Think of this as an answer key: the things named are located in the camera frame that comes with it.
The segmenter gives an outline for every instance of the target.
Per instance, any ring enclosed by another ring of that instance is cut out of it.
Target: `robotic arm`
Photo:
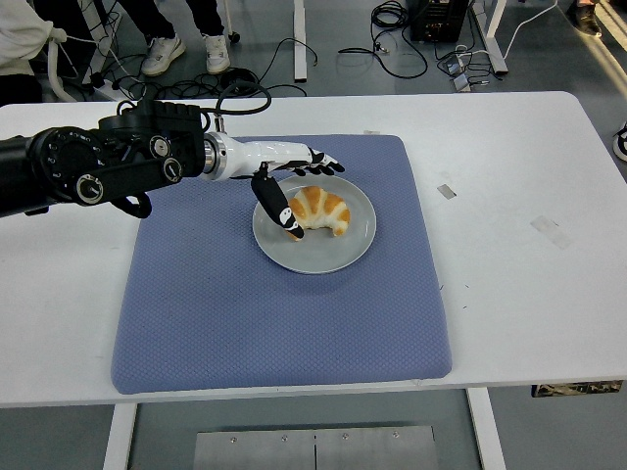
[[[152,210],[146,192],[183,177],[250,178],[269,217],[302,238],[270,173],[333,174],[344,168],[304,144],[242,143],[222,132],[206,133],[202,121],[197,106],[143,100],[101,119],[98,129],[54,127],[0,141],[0,216],[44,213],[57,203],[110,202],[144,218]]]

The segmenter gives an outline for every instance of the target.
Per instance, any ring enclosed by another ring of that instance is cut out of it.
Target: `table leg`
[[[497,423],[494,420],[490,396],[486,388],[466,389],[474,435],[484,470],[506,470]]]
[[[305,36],[305,0],[294,0],[294,39],[307,43]],[[294,43],[294,81],[307,81],[307,48]]]
[[[137,403],[116,404],[103,470],[126,470],[136,411]]]
[[[483,4],[475,3],[472,6],[472,11],[474,12],[481,37],[483,38],[483,43],[486,46],[486,51],[490,53],[490,62],[496,74],[508,72],[506,61],[495,38],[505,7],[506,0],[494,0],[489,12],[483,10]]]
[[[96,51],[89,63],[89,69],[87,69],[87,73],[82,80],[83,84],[85,84],[91,83],[91,74],[101,71],[102,67],[105,65],[109,51],[111,51],[111,45],[116,37],[116,31],[120,25],[122,12],[116,7],[114,9],[116,17],[111,22],[107,22],[106,25],[103,25],[93,1],[78,0],[78,6],[82,11],[87,27],[91,31],[92,39],[98,43]],[[120,90],[114,90],[113,83],[110,80],[105,80],[105,84],[95,90],[108,100],[122,101],[128,99],[128,96]]]

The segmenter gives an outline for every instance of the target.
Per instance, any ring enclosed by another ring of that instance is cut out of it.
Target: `blue cushion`
[[[338,159],[347,169],[341,176],[374,205],[372,245],[337,272],[298,274],[257,246],[249,180],[187,179],[153,192],[121,310],[116,388],[135,394],[449,373],[445,312],[402,141],[257,140],[303,142]]]

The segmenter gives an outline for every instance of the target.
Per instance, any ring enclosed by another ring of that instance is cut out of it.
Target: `floor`
[[[342,96],[417,93],[453,93],[450,80],[437,69],[433,44],[414,43],[428,69],[418,78],[400,79],[386,73],[368,56],[338,54],[347,47],[370,47],[370,11],[379,2],[361,0],[317,0],[306,2],[307,40],[317,53],[309,53],[308,80],[293,81],[292,45],[283,43],[292,36],[292,0],[252,2],[233,0],[229,9],[235,30],[241,35],[231,45],[234,66],[257,76],[265,74],[265,87],[273,97]],[[187,44],[187,52],[170,70],[150,85],[147,93],[160,98],[210,97],[207,93],[219,83],[203,77],[204,86],[188,81],[204,71],[204,44],[193,26],[184,0],[161,0],[162,11]],[[515,37],[506,59],[509,73],[496,78],[476,70],[474,93],[561,90],[581,102],[619,171],[626,176],[627,164],[611,152],[612,135],[627,118],[627,52],[620,20],[627,14],[603,0],[598,7],[603,16],[603,38],[584,37],[572,28],[564,15],[569,0],[559,0],[557,8],[523,26]],[[516,27],[552,5],[549,0],[509,0],[497,33],[502,50],[509,44]],[[617,30],[614,37],[610,31]],[[479,50],[476,28],[464,24],[460,44],[473,43]],[[425,71],[415,50],[402,41],[398,32],[385,35],[382,45],[390,51],[382,56],[396,74],[414,75]],[[439,57],[453,50],[452,44],[437,47]],[[118,41],[119,57],[144,52],[143,37],[123,19]],[[133,74],[141,59],[124,60]],[[477,54],[474,64],[485,64]],[[123,76],[111,65],[107,78]],[[130,79],[121,81],[140,93]],[[422,117],[420,110],[416,115]],[[625,392],[582,398],[531,399],[529,388],[491,390],[495,417],[502,438],[506,465],[511,469],[624,468],[627,432]],[[0,469],[97,469],[102,468],[113,408],[86,406],[0,410]],[[342,396],[328,398],[249,399],[141,406],[129,467],[133,469],[191,469],[195,434],[218,429],[255,429],[280,426],[376,425],[384,422],[410,422],[434,426],[441,469],[479,468],[471,434],[471,422],[463,392],[403,393]]]

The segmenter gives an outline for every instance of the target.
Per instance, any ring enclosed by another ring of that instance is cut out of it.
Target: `bread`
[[[351,212],[346,202],[319,186],[302,188],[288,204],[303,228],[328,227],[336,237],[344,235],[349,228]]]

